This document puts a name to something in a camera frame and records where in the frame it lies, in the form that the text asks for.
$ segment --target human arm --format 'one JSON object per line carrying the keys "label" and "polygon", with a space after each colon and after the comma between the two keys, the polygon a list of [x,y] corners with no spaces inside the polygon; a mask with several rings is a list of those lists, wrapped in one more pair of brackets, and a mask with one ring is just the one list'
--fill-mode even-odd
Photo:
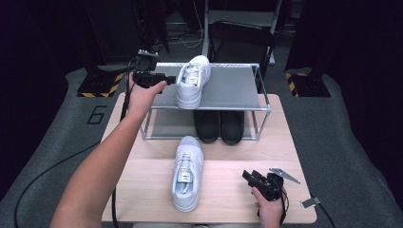
{"label": "human arm", "polygon": [[155,95],[165,86],[166,82],[148,89],[133,86],[125,118],[74,172],[50,227],[101,227],[102,214],[125,168],[140,125]]}
{"label": "human arm", "polygon": [[[285,189],[282,189],[283,196],[286,195]],[[262,228],[279,228],[279,221],[282,215],[282,201],[268,201],[258,188],[252,188],[252,194],[255,196],[257,207],[259,208],[260,224]]]}

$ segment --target silver bracket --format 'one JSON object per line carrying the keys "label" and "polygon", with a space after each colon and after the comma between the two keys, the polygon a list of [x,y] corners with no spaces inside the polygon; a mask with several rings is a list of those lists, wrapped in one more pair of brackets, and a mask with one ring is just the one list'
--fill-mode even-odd
{"label": "silver bracket", "polygon": [[295,182],[295,183],[301,183],[301,181],[295,179],[294,177],[292,177],[291,175],[287,174],[286,172],[284,172],[280,168],[269,168],[269,170],[272,171],[273,173],[279,175],[280,177],[289,180],[289,181],[292,181],[292,182]]}

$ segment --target printed number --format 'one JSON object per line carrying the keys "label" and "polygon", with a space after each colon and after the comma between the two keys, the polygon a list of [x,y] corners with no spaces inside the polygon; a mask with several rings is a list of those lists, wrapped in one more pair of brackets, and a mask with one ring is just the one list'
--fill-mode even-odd
{"label": "printed number", "polygon": [[100,124],[102,121],[102,118],[104,117],[105,113],[104,112],[98,112],[98,108],[106,108],[104,105],[97,105],[94,107],[94,110],[92,110],[91,116],[89,116],[88,121],[86,124]]}

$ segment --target dark background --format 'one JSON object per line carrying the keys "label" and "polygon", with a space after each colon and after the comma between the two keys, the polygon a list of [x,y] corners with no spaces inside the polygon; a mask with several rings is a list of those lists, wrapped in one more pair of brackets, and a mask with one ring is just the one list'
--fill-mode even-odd
{"label": "dark background", "polygon": [[[1,198],[62,104],[67,73],[84,67],[85,59],[98,65],[126,61],[139,48],[152,45],[150,40],[164,42],[162,8],[140,5],[154,11],[136,15],[134,0],[107,2],[2,1]],[[402,7],[398,1],[307,0],[286,67],[315,67],[322,53],[332,53],[326,73],[339,83],[352,130],[385,175],[400,207]],[[139,23],[136,17],[147,18],[148,24]],[[336,50],[323,51],[337,23],[345,29]],[[157,31],[147,32],[151,28]]]}
{"label": "dark background", "polygon": [[[329,59],[325,73],[341,88],[352,130],[403,208],[400,9],[401,1],[307,1],[286,68],[317,67]],[[343,33],[326,48],[336,27]]]}

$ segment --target gray carpet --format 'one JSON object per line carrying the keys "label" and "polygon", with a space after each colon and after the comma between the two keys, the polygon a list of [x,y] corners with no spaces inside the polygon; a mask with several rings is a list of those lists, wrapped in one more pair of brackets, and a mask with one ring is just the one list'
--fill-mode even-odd
{"label": "gray carpet", "polygon": [[[323,77],[331,98],[292,97],[283,72],[292,38],[290,34],[280,35],[274,51],[276,65],[269,67],[265,86],[268,93],[280,97],[310,191],[322,199],[336,227],[403,227],[403,214],[382,174],[371,164],[350,129],[336,82],[329,76]],[[187,62],[202,52],[202,45],[190,48],[171,44],[170,50],[160,52],[162,62]],[[76,91],[85,76],[82,69],[67,75],[69,90],[65,102],[29,163],[0,202],[0,227],[13,227],[16,201],[30,181],[56,162],[102,138],[117,94],[125,89],[125,81],[121,81],[112,98],[78,98]],[[96,106],[99,106],[97,113],[104,116],[99,124],[87,124]],[[89,151],[56,166],[30,187],[19,205],[20,227],[48,227],[70,175]],[[111,223],[103,226],[113,227]],[[331,227],[331,224],[317,208],[314,224],[284,226]]]}

